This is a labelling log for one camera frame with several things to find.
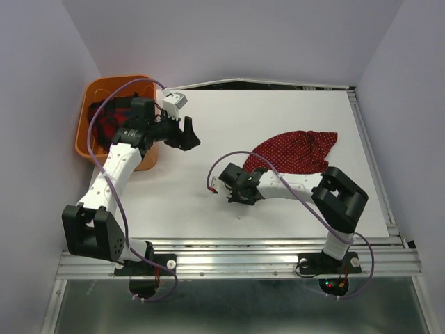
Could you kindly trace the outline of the red polka dot skirt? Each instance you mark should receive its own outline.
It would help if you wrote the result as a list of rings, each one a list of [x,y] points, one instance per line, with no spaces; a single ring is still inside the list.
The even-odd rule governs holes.
[[[260,143],[243,164],[252,172],[268,168],[267,159],[280,173],[314,174],[328,168],[327,156],[338,140],[336,132],[293,131],[278,134]]]

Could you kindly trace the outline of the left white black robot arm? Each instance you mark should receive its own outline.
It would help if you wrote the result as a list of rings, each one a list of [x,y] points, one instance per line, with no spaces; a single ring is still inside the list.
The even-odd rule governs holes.
[[[71,254],[111,262],[131,261],[140,274],[154,268],[152,244],[129,237],[128,223],[119,224],[115,213],[123,210],[120,197],[124,188],[154,143],[164,142],[183,151],[200,144],[191,117],[179,117],[179,110],[186,103],[182,93],[168,94],[160,108],[153,99],[132,99],[129,117],[116,131],[92,186],[76,205],[63,210],[63,227]]]

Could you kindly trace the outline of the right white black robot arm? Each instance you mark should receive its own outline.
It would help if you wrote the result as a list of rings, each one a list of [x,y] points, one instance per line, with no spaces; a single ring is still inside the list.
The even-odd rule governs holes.
[[[308,265],[336,271],[345,263],[357,224],[369,200],[368,194],[343,171],[329,167],[309,175],[279,173],[256,168],[247,172],[230,163],[211,179],[212,191],[227,196],[228,202],[255,205],[260,200],[298,200],[311,212],[317,208],[328,233],[323,250]]]

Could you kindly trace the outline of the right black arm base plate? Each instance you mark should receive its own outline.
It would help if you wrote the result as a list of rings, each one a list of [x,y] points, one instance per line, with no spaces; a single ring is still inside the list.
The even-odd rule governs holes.
[[[351,274],[362,272],[361,262],[356,252],[347,252],[342,260],[336,260],[323,252],[299,253],[298,267],[300,274],[312,275],[336,275],[347,270]]]

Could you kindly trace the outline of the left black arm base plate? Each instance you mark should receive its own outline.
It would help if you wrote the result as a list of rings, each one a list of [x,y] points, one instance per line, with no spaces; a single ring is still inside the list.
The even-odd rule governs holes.
[[[166,267],[168,270],[176,271],[177,255],[174,253],[154,254],[153,262]],[[155,276],[157,268],[146,262],[123,262],[123,265],[115,264],[114,275],[117,277],[149,277]]]

